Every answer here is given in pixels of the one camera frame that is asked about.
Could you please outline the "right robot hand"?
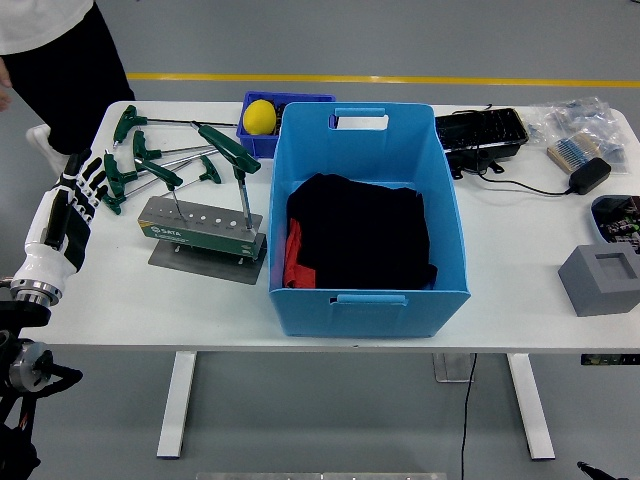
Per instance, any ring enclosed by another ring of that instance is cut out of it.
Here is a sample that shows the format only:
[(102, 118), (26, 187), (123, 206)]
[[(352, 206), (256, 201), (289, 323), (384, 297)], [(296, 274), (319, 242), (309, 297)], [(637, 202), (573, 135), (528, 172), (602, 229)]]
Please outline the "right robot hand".
[(578, 461), (577, 467), (592, 480), (617, 480), (617, 477), (584, 461)]

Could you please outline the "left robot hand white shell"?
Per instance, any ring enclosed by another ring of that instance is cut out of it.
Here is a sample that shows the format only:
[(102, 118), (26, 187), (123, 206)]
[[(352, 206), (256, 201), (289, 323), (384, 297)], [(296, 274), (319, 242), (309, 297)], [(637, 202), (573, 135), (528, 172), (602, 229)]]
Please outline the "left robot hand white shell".
[(25, 240), (26, 259), (11, 281), (14, 297), (37, 292), (51, 304), (61, 299), (67, 279), (84, 263), (91, 223), (107, 192), (102, 159), (89, 149), (71, 155), (36, 210)]

